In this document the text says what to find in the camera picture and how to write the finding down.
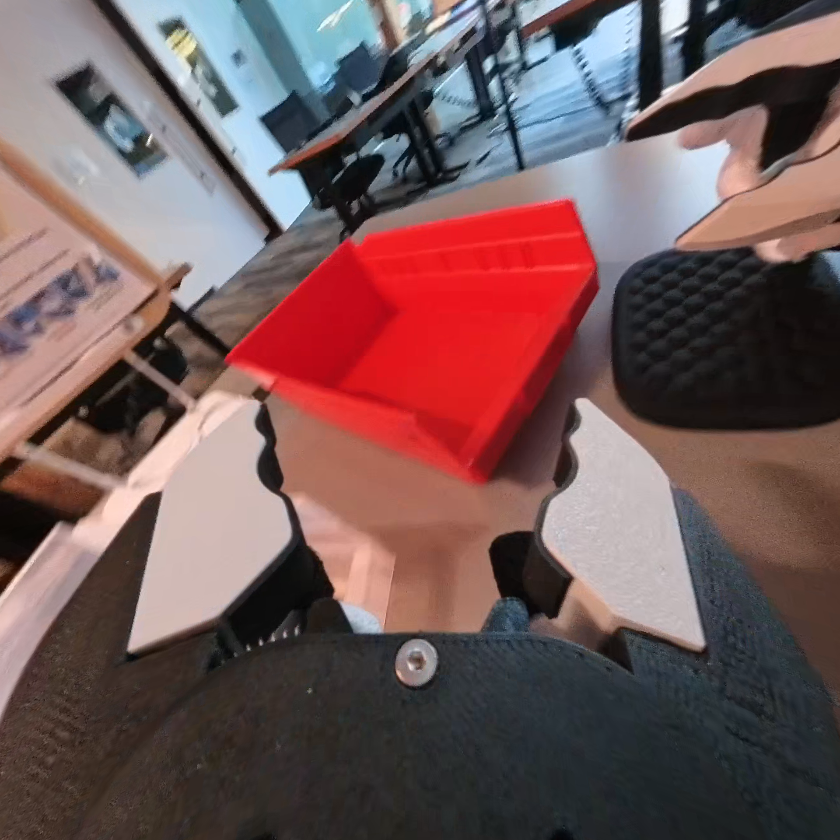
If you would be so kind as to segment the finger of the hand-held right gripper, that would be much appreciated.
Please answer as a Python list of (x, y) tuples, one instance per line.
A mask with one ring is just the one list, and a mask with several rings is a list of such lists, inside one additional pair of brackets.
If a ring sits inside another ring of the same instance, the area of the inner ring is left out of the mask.
[(838, 85), (839, 17), (813, 17), (742, 42), (669, 88), (627, 126), (634, 142), (746, 109), (830, 98)]
[(807, 203), (802, 196), (791, 202), (772, 202), (743, 193), (718, 204), (676, 238), (685, 252), (737, 249), (784, 236), (811, 232), (838, 218), (838, 197)]

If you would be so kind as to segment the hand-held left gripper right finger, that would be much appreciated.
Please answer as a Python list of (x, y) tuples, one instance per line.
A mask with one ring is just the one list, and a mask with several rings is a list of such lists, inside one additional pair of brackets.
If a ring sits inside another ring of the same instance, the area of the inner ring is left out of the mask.
[(532, 601), (552, 634), (593, 650), (623, 630), (706, 649), (669, 478), (587, 399), (570, 408), (533, 538)]

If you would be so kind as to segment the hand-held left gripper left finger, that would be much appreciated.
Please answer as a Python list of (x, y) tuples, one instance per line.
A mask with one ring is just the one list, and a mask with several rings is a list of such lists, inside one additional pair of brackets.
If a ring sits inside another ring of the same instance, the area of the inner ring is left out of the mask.
[(127, 654), (218, 628), (288, 553), (294, 517), (281, 492), (266, 406), (242, 402), (161, 491)]

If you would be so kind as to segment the red storage box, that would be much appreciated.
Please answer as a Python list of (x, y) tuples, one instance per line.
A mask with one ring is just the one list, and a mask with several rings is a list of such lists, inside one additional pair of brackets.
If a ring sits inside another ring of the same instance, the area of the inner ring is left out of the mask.
[(226, 363), (336, 427), (484, 484), (597, 292), (563, 198), (343, 241)]

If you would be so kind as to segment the person's right hand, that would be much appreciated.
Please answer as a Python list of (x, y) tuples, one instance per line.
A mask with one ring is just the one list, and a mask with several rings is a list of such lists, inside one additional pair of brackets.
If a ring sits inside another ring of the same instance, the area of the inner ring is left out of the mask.
[[(765, 108), (750, 108), (721, 121), (691, 125), (680, 132), (679, 140), (688, 150), (719, 141), (728, 144), (728, 156), (717, 177), (718, 204), (743, 193), (783, 203), (800, 196), (807, 203), (838, 197), (838, 108), (831, 122), (806, 146), (769, 170), (759, 172), (760, 142), (766, 121)], [(838, 243), (837, 218), (833, 224), (808, 233), (748, 247), (766, 263), (781, 264), (803, 261), (819, 251), (838, 251)]]

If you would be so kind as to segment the person's left hand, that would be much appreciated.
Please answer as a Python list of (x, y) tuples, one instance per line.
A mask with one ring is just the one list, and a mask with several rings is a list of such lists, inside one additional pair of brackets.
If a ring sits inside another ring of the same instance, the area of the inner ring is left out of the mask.
[(339, 602), (344, 618), (354, 634), (383, 634), (379, 619), (371, 612), (357, 605)]

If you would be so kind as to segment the black quilted pad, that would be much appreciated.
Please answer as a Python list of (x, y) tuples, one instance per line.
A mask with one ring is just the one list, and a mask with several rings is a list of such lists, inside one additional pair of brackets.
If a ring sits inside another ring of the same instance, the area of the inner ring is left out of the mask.
[(698, 431), (784, 431), (839, 418), (839, 279), (811, 255), (662, 251), (612, 305), (616, 392), (637, 417)]

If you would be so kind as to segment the long wooden desk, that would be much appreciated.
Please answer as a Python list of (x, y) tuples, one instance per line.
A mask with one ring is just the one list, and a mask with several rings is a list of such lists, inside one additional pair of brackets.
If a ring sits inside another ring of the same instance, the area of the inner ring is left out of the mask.
[(528, 39), (555, 25), (588, 25), (599, 23), (637, 1), (537, 1), (526, 3), (519, 12), (518, 31)]

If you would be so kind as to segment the instruction sheet on stand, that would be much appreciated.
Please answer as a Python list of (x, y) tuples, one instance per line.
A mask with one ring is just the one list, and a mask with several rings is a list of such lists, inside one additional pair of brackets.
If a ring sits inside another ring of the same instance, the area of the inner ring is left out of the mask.
[(140, 252), (85, 209), (52, 175), (39, 169), (21, 150), (5, 140), (1, 141), (1, 160), (2, 171), (34, 194), (62, 222), (68, 223), (74, 233), (79, 234), (87, 244), (99, 247), (105, 256), (116, 258), (134, 275), (150, 283), (152, 288), (152, 293), (141, 305), (124, 320), (114, 322), (107, 334), (85, 350), (78, 360), (65, 365), (57, 379), (2, 429), (2, 459), (25, 459), (24, 449), (33, 435), (57, 418), (115, 364), (126, 362), (135, 347), (162, 325), (170, 310), (173, 290), (192, 267), (180, 264), (167, 274), (161, 273)]

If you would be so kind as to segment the whiteboard stand pole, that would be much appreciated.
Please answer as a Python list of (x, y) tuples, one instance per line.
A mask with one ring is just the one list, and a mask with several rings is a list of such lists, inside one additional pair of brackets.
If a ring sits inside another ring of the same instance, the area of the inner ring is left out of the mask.
[(500, 98), (502, 102), (503, 111), (505, 113), (507, 135), (515, 156), (514, 158), (516, 161), (518, 172), (524, 172), (526, 170), (526, 162), (522, 153), (522, 146), (520, 143), (518, 126), (511, 107), (508, 85), (505, 81), (503, 70), (501, 69), (501, 62), (499, 58), (500, 42), (497, 38), (497, 26), (492, 22), (492, 12), (490, 11), (488, 1), (479, 1), (479, 6), (485, 22), (486, 35), (490, 39), (490, 54), (492, 56), (493, 68), (496, 72), (496, 77), (500, 90)]

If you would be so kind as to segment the white door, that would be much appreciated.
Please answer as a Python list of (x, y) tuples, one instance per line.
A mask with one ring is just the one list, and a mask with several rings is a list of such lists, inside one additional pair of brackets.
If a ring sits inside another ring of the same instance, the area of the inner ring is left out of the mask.
[[(122, 10), (185, 104), (276, 224), (281, 229), (289, 228), (310, 204), (309, 193), (296, 174), (268, 176), (268, 170), (282, 160), (284, 151), (261, 122), (261, 117), (283, 102), (289, 91), (249, 26), (241, 3), (129, 1), (122, 2)], [(216, 117), (209, 108), (198, 109), (179, 85), (179, 61), (157, 27), (170, 17), (185, 20), (238, 102), (238, 110), (225, 119)]]

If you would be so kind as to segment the wooden office desk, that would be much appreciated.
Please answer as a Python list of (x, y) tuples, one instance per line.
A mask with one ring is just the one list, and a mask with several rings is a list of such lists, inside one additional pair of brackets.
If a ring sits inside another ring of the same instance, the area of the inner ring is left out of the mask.
[(343, 162), (347, 154), (354, 153), (350, 168), (353, 172), (362, 172), (361, 152), (365, 145), (383, 134), (387, 123), (402, 118), (423, 179), (419, 191), (456, 182), (466, 164), (446, 164), (437, 135), (429, 127), (422, 95), (438, 61), (446, 60), (452, 68), (462, 64), (468, 53), (478, 46), (485, 29), (481, 13), (471, 11), (460, 23), (439, 30), (429, 46), (420, 48), (419, 56), (409, 59), (406, 71), (392, 84), (325, 125), (299, 148), (284, 153), (282, 160), (268, 170), (268, 176), (297, 173), (313, 198), (318, 203), (325, 199), (328, 209), (332, 209), (343, 227), (352, 233), (376, 215), (379, 206), (369, 193), (370, 184), (364, 186), (359, 195), (348, 196), (340, 190), (340, 184), (347, 182), (344, 173), (348, 167), (337, 172), (332, 163)]

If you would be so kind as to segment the black office chair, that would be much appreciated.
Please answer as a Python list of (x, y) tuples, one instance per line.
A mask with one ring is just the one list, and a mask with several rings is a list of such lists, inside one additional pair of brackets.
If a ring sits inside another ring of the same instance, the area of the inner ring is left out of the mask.
[(382, 77), (385, 60), (381, 52), (362, 40), (349, 53), (340, 57), (336, 77), (353, 95), (362, 98), (372, 91)]
[[(295, 91), (261, 117), (286, 155), (299, 152), (334, 121), (335, 117), (319, 121)], [(340, 239), (345, 239), (375, 215), (377, 205), (371, 186), (384, 165), (383, 154), (356, 152), (348, 156), (336, 146), (316, 153), (293, 169), (306, 186), (312, 206), (321, 212), (332, 209), (339, 216), (343, 223)]]

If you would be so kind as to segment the dark door poster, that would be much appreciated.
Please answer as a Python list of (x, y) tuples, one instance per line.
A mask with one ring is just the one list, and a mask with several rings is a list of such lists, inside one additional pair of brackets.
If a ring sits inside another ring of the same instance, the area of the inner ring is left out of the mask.
[(198, 109), (209, 109), (219, 119), (238, 110), (238, 102), (217, 73), (200, 41), (181, 17), (157, 24), (171, 53), (179, 61), (178, 83)]

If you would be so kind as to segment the dark wall poster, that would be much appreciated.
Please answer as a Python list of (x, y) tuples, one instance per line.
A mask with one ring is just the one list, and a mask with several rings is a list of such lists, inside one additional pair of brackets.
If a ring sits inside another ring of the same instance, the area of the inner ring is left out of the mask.
[(54, 86), (137, 178), (168, 160), (158, 139), (92, 63), (59, 77)]

